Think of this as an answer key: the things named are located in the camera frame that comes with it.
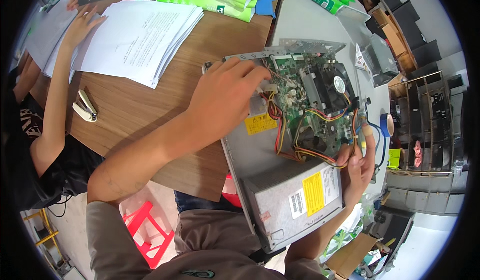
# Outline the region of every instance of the paper document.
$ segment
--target paper document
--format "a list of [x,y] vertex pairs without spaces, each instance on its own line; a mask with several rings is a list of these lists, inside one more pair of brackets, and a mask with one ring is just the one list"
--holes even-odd
[[41,21],[26,39],[26,49],[42,71],[60,37],[78,13],[76,9],[67,11],[68,1],[60,0],[48,13],[42,13]]
[[[93,22],[96,19],[99,19],[99,18],[100,18],[100,15],[98,13],[95,13],[93,15],[92,19],[90,20],[90,23]],[[50,55],[50,58],[46,62],[45,68],[43,70],[43,74],[47,77],[52,78],[52,76],[53,76],[53,68],[55,67],[55,63],[57,61],[57,56],[58,56],[58,53],[59,53],[60,45],[63,42],[63,38],[65,37],[65,33],[67,33],[67,30],[68,29],[66,29],[65,32],[63,32],[62,36],[60,37],[60,39],[57,42],[57,45],[53,49],[53,51]],[[72,57],[71,57],[71,64],[70,64],[70,77],[69,77],[68,83],[72,82],[72,77],[75,74],[75,69],[74,69],[75,59],[77,58],[78,50],[82,47],[84,41],[85,40],[83,40],[81,43],[79,43],[78,46],[73,50],[73,54],[72,54]]]
[[87,37],[74,68],[126,77],[154,89],[203,10],[136,0],[114,3],[103,14],[107,19]]

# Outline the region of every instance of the green circuit board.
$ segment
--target green circuit board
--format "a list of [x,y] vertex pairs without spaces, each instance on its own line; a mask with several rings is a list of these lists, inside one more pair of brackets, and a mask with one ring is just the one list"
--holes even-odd
[[299,123],[302,122],[301,132],[311,128],[309,131],[321,141],[322,147],[319,150],[329,156],[335,156],[342,142],[351,140],[351,110],[348,109],[341,118],[329,122],[304,111],[306,108],[316,107],[317,104],[311,104],[306,96],[302,73],[309,67],[325,64],[327,60],[316,53],[292,53],[266,57],[261,62],[273,72],[271,82],[277,85],[278,90],[275,102],[284,113],[290,134],[295,135]]

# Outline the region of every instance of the band-aid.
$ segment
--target band-aid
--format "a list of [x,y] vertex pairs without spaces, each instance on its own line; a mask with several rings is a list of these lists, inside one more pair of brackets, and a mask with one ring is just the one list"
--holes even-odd
[[363,132],[363,136],[366,136],[366,137],[368,137],[368,136],[370,136],[374,133],[373,130],[372,130],[372,127],[369,124],[367,124],[366,122],[364,122],[362,124],[361,130]]

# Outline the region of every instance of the jeans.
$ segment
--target jeans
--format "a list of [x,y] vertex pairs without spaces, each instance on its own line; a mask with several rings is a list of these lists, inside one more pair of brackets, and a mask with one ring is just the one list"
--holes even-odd
[[188,211],[191,209],[213,209],[243,214],[242,208],[232,205],[232,203],[225,199],[223,195],[220,197],[220,201],[214,202],[186,193],[181,193],[176,190],[174,190],[173,193],[175,194],[175,202],[177,203],[178,213],[182,213],[183,211]]

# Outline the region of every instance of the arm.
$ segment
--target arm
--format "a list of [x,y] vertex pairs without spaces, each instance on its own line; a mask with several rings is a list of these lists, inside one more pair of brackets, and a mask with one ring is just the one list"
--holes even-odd
[[32,57],[28,55],[27,51],[25,51],[25,53],[27,56],[22,57],[21,62],[18,64],[18,71],[21,71],[20,79],[13,88],[13,93],[15,94],[15,99],[18,104],[22,103],[40,75],[39,66],[33,61]]
[[338,165],[344,165],[348,161],[348,166],[341,171],[345,208],[320,228],[292,243],[285,256],[285,266],[299,259],[317,258],[325,250],[340,225],[351,214],[355,204],[362,198],[375,168],[375,139],[372,129],[369,125],[363,124],[362,131],[367,144],[365,157],[362,158],[360,149],[356,147],[355,155],[349,159],[351,148],[343,145],[337,159]]
[[87,10],[86,6],[78,13],[60,45],[46,97],[42,135],[30,145],[30,154],[39,177],[57,159],[65,146],[65,115],[72,53],[88,32],[104,20],[104,18],[99,18],[88,24],[96,12],[96,7],[84,15]]
[[87,203],[118,204],[168,162],[224,137],[247,117],[250,96],[262,79],[270,79],[270,73],[252,61],[233,57],[215,62],[198,81],[185,112],[107,158],[93,172]]

